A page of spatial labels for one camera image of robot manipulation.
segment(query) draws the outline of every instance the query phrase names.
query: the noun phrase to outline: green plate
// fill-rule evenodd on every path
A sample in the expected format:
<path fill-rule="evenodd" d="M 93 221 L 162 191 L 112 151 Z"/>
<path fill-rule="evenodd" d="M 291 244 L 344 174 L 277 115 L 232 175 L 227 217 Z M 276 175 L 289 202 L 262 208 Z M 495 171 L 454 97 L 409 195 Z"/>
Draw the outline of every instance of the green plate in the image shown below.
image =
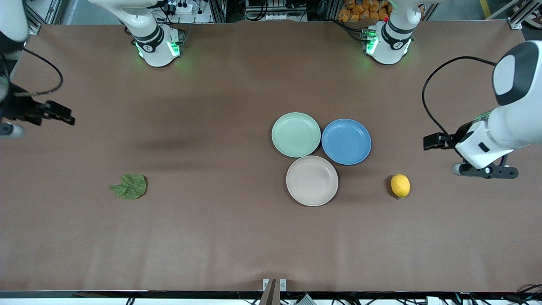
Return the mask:
<path fill-rule="evenodd" d="M 320 144 L 320 127 L 316 121 L 301 112 L 291 112 L 276 120 L 271 131 L 275 147 L 288 157 L 310 155 Z"/>

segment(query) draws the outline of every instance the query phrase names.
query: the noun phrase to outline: leaf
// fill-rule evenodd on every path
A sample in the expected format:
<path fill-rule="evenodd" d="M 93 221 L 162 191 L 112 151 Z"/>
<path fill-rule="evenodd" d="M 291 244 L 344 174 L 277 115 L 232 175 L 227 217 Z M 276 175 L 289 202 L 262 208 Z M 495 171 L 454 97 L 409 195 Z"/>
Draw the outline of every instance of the leaf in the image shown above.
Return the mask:
<path fill-rule="evenodd" d="M 145 176 L 140 174 L 126 174 L 122 176 L 120 185 L 109 186 L 109 189 L 115 192 L 118 197 L 124 199 L 137 199 L 147 191 L 147 182 Z"/>

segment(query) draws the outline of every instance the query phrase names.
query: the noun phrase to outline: yellow tape strip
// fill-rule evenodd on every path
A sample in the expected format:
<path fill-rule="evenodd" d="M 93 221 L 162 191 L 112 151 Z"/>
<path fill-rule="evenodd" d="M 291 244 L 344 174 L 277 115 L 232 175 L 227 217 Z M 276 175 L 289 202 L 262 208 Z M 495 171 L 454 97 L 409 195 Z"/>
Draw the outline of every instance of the yellow tape strip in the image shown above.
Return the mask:
<path fill-rule="evenodd" d="M 482 6 L 483 15 L 487 18 L 491 16 L 491 11 L 489 10 L 489 5 L 487 5 L 487 0 L 480 0 L 480 5 Z"/>

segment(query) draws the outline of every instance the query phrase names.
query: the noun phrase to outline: tabletop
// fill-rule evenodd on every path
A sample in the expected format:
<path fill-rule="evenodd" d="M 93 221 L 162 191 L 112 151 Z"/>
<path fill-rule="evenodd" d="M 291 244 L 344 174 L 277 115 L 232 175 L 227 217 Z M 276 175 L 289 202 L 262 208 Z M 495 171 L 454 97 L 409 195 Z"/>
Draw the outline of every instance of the tabletop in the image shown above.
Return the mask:
<path fill-rule="evenodd" d="M 122 26 L 44 26 L 27 47 L 62 71 L 49 95 L 75 126 L 23 124 L 0 143 L 0 289 L 515 291 L 542 282 L 541 147 L 513 152 L 515 180 L 459 177 L 453 151 L 423 151 L 438 131 L 421 89 L 461 55 L 498 61 L 524 39 L 505 21 L 422 22 L 408 54 L 383 66 L 332 23 L 238 22 L 191 27 L 184 56 L 148 66 Z M 427 88 L 450 131 L 497 106 L 492 67 L 459 61 Z M 23 53 L 13 82 L 53 87 L 55 72 Z M 351 118 L 373 147 L 333 163 L 335 198 L 297 204 L 295 160 L 273 123 L 304 112 L 323 129 Z M 322 148 L 314 153 L 326 157 Z M 147 177 L 138 200 L 108 189 Z M 411 182 L 404 200 L 391 175 Z"/>

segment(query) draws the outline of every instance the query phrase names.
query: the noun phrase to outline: plate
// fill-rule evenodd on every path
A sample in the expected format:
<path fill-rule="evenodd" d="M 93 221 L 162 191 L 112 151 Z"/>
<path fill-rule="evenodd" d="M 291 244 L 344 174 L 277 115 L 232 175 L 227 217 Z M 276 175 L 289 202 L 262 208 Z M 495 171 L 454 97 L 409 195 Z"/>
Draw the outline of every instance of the plate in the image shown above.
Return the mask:
<path fill-rule="evenodd" d="M 309 115 L 291 112 L 276 120 L 271 131 L 275 147 L 293 158 L 310 155 L 320 144 L 320 126 Z"/>
<path fill-rule="evenodd" d="M 306 156 L 292 163 L 286 174 L 290 195 L 299 203 L 317 207 L 328 203 L 339 188 L 339 177 L 328 160 Z"/>
<path fill-rule="evenodd" d="M 367 128 L 355 120 L 334 120 L 322 133 L 324 152 L 339 164 L 358 164 L 367 158 L 371 146 L 371 136 Z"/>

